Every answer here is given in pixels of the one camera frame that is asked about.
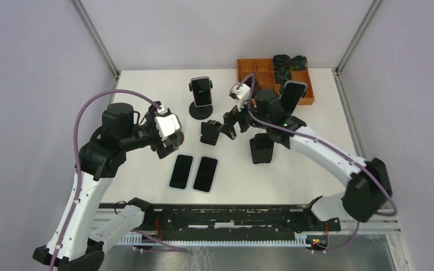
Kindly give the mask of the black small phone stand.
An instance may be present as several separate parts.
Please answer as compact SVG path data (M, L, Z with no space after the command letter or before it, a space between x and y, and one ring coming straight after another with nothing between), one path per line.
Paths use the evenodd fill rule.
M215 146L217 144L222 124L216 120L208 120L200 124L200 142Z

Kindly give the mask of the black round stand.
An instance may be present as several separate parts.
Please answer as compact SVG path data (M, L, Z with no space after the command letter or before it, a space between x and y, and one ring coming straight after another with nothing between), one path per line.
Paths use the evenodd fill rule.
M204 120L210 117L213 112L212 104L205 107L196 107L194 101L189 106L189 114L192 118L197 120Z

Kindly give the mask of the light blue case phone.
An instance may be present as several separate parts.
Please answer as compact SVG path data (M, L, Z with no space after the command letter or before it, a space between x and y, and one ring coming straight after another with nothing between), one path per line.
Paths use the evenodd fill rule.
M169 187L178 190L185 190L192 170L194 158L190 155L178 155L176 157Z

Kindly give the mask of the grey case phone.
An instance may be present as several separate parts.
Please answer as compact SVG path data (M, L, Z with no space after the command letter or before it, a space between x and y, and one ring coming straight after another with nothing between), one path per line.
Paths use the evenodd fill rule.
M190 80L189 89L193 94L196 107L205 107L212 104L212 87L213 82L208 76L195 77Z

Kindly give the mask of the lavender case phone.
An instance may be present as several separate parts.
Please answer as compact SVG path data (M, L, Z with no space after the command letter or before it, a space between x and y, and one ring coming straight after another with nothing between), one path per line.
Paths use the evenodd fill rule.
M217 159L203 156L200 159L192 188L202 193L210 193L217 166Z

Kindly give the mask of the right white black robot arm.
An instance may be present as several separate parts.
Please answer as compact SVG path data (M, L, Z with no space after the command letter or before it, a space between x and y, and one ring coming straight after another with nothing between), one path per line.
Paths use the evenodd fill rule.
M320 229L327 220L350 216L358 222L368 222L373 215L395 216L398 208L392 199L392 188L385 163L354 156L320 137L308 124L292 113L306 94L306 85L291 81L278 95L274 90L253 92L246 84L236 84L229 90L235 101L231 111L223 116L221 131L234 139L234 125L244 133L248 128L266 131L271 142L297 152L331 173L345 191L313 200L303 215L310 230ZM381 212L386 203L391 213Z

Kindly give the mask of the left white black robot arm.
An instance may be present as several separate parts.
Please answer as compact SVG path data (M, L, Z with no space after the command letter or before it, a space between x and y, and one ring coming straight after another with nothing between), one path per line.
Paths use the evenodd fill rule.
M178 150L182 124L170 109L149 107L144 124L127 103L110 104L102 124L78 153L74 183L64 214L50 241L34 250L35 261L58 270L98 270L106 253L131 230L150 229L155 215L147 204L128 205L99 228L91 226L101 200L130 151L149 147L160 159Z

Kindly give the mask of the pink case phone tilted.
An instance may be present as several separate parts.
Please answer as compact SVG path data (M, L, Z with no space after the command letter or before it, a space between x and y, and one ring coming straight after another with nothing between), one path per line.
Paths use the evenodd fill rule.
M301 81L288 80L280 87L280 103L286 115L295 110L299 101L306 95L307 84Z

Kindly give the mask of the orange compartment tray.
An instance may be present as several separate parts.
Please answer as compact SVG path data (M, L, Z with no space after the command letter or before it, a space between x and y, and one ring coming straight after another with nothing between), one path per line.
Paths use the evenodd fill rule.
M237 79L242 81L248 74L253 73L256 76L255 92L262 89L273 89L277 94L280 94L279 77L286 77L291 74L291 80L306 83L306 95L300 99L299 105L309 106L315 101L312 82L308 65L304 63L296 64L293 60L290 66L290 71L286 73L278 73L274 69L272 58L261 59L238 59L236 61Z

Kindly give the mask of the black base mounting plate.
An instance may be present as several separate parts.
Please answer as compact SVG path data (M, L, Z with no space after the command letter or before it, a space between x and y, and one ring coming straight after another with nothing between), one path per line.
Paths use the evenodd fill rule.
M341 230L338 218L322 221L310 204L151 204L139 198L130 204L143 207L138 230L161 241L280 241Z

